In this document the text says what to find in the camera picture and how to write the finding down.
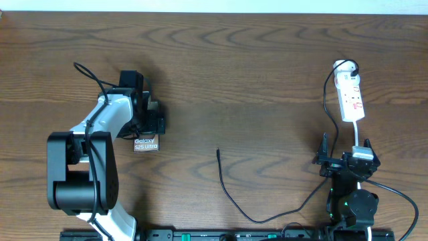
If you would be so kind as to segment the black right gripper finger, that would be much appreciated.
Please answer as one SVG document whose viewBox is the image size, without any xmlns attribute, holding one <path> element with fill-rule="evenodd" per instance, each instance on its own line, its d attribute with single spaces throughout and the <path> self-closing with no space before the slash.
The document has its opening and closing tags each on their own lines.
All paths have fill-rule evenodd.
<svg viewBox="0 0 428 241">
<path fill-rule="evenodd" d="M 328 135 L 323 134 L 320 146 L 316 152 L 317 156 L 327 157 L 328 156 Z"/>
<path fill-rule="evenodd" d="M 365 139 L 363 142 L 362 150 L 366 159 L 376 159 L 377 155 L 372 148 L 371 142 L 369 139 Z"/>
</svg>

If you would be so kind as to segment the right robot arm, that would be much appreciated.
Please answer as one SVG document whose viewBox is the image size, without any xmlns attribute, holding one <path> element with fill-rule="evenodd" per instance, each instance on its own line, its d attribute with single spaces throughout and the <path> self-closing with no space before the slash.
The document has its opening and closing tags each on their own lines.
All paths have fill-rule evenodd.
<svg viewBox="0 0 428 241">
<path fill-rule="evenodd" d="M 312 162 L 320 166 L 320 176 L 332 180 L 326 204 L 331 225 L 322 229 L 325 239 L 370 239 L 368 229 L 374 225 L 379 197 L 360 184 L 381 165 L 370 141 L 365 139 L 363 146 L 354 146 L 337 159 L 328 156 L 328 137 L 324 134 Z"/>
</svg>

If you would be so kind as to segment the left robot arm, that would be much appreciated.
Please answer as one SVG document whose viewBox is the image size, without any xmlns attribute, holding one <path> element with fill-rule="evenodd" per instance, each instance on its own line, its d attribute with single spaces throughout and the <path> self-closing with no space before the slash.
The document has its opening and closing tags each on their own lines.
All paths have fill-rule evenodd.
<svg viewBox="0 0 428 241">
<path fill-rule="evenodd" d="M 144 240 L 138 220 L 118 199 L 113 144 L 164 131 L 159 103 L 149 91 L 111 88 L 100 93 L 81 123 L 47 138 L 49 206 L 88 223 L 99 240 Z"/>
</svg>

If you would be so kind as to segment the white power strip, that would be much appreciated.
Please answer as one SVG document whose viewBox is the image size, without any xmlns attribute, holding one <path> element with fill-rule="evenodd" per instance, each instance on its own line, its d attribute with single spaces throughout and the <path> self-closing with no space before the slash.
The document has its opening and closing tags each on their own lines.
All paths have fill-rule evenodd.
<svg viewBox="0 0 428 241">
<path fill-rule="evenodd" d="M 364 107 L 360 92 L 360 76 L 350 72 L 338 72 L 334 77 L 340 113 L 344 122 L 355 122 L 364 118 Z"/>
</svg>

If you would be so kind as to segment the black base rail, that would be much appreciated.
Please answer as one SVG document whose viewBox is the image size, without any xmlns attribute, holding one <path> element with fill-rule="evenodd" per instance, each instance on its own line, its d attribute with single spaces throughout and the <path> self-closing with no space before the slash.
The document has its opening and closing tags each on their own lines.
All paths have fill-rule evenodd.
<svg viewBox="0 0 428 241">
<path fill-rule="evenodd" d="M 367 240 L 364 232 L 338 231 L 334 240 Z M 103 240 L 96 231 L 67 231 L 61 232 L 60 241 L 87 241 Z M 137 232 L 136 240 L 147 241 L 256 241 L 256 240 L 328 240 L 320 231 L 303 229 L 275 230 L 222 230 L 222 231 L 173 231 L 173 230 L 145 230 Z M 392 231 L 372 231 L 374 241 L 393 241 L 395 235 Z"/>
</svg>

